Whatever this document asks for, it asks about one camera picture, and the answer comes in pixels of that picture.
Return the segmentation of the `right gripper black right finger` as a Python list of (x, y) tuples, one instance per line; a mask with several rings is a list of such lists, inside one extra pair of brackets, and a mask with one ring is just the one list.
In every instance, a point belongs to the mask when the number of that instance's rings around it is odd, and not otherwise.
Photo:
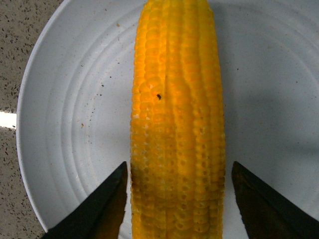
[(236, 204), (250, 239), (317, 239), (319, 222), (235, 161)]

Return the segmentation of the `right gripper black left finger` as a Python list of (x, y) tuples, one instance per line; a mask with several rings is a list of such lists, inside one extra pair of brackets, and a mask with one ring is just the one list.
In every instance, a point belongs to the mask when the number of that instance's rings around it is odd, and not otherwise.
[(127, 202), (127, 163), (123, 162), (71, 214), (43, 239), (117, 239)]

